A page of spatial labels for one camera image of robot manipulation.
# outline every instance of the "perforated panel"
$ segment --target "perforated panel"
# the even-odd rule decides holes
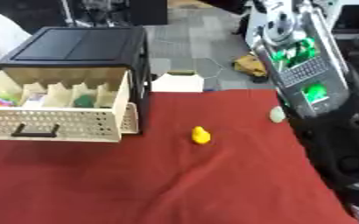
[[[124,134],[138,133],[137,106],[133,102],[129,102],[126,107],[123,123],[121,124],[121,131]]]
[[[25,125],[23,133],[50,133],[54,125],[58,124],[60,128],[57,137],[46,140],[116,142],[119,135],[115,115],[109,109],[104,111],[0,110],[0,139],[9,139],[22,123]],[[122,128],[124,133],[138,133],[137,109],[133,103],[127,107]]]
[[[327,71],[327,65],[325,64],[322,57],[316,56],[313,59],[310,59],[307,62],[301,64],[300,66],[295,66],[284,71],[282,74],[280,74],[280,79],[288,88],[318,74],[324,73],[325,71]]]

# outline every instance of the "drawer handle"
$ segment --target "drawer handle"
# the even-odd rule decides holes
[[[20,123],[18,128],[11,134],[12,137],[57,137],[57,131],[59,130],[60,126],[58,124],[54,124],[52,131],[50,133],[28,133],[23,132],[25,128],[25,124]]]

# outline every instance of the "table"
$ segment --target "table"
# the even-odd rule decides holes
[[[153,94],[143,136],[0,142],[0,224],[354,224],[270,90]],[[193,126],[212,133],[190,141]]]

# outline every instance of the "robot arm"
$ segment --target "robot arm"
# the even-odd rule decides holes
[[[264,1],[269,22],[252,48],[285,103],[303,118],[316,117],[348,99],[348,67],[320,11],[308,1],[287,2]]]
[[[308,0],[263,4],[268,23],[255,31],[253,52],[313,166],[359,217],[359,75]]]

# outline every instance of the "yellow rubber duck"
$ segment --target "yellow rubber duck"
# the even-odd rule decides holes
[[[211,134],[209,134],[201,126],[197,126],[192,130],[192,139],[197,144],[207,144],[211,141]]]

